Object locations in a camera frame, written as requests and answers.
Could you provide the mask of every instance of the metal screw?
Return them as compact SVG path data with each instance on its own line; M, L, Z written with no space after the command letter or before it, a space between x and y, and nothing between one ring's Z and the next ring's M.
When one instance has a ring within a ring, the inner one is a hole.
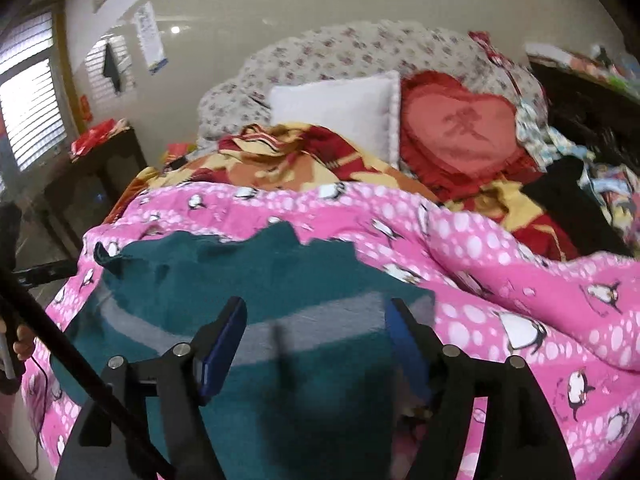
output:
M519 355L512 355L511 357L509 357L508 361L509 364L514 368L524 368L527 364Z
M109 362L107 363L109 368L112 368L113 370L115 370L116 368L120 368L123 364L124 364L124 357L122 357L121 355L113 356L111 359L109 359Z
M460 348L455 345L444 345L442 347L442 353L447 357L458 357L460 355Z
M177 355L178 357L187 355L189 352L191 352L191 346L189 346L188 343L178 343L174 346L174 355Z

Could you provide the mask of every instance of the hand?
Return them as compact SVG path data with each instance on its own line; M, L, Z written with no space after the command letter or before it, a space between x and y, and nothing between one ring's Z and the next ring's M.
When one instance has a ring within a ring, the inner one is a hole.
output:
M0 333L6 333L6 323L0 317ZM18 336L18 341L14 343L14 352L18 354L18 359L20 361L26 361L29 357L33 355L33 351L36 348L34 339L35 334L26 325L20 325L18 330L16 330L16 335Z

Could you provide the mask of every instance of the pink comforter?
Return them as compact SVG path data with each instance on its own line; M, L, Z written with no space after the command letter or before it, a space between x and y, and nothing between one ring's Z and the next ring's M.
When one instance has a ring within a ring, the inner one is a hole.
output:
M577 477L591 480L604 471L640 410L640 264L606 253L569 264L545 260L491 220L452 214L418 195L347 183L304 193L205 182L149 191L114 224L84 236L78 275L47 313L65 329L82 308L102 272L92 255L98 241L115 254L176 230L245 240L277 221L291 222L302 243L351 241L364 263L434 290L443 343L486 360L524 357L554 410ZM42 444L57 466L79 407L60 392L40 342L34 357L49 376L49 392L45 399L44 378L31 362L22 392L35 428L46 409ZM473 476L485 409L478 399L459 478Z

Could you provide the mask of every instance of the window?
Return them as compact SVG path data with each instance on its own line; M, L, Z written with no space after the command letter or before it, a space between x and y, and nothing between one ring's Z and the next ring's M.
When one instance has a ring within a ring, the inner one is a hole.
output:
M24 171L66 139L72 122L60 101L53 45L52 13L43 12L12 29L0 47L0 112L11 151L0 166Z

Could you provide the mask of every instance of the black pole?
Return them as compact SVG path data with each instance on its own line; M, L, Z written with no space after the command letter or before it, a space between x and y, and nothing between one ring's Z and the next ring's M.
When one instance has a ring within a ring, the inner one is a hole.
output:
M18 312L51 354L59 359L89 397L109 415L124 436L140 448L156 471L165 480L173 480L174 466L151 443L144 425L111 393L111 389L47 316L44 309L3 266L0 266L0 296Z

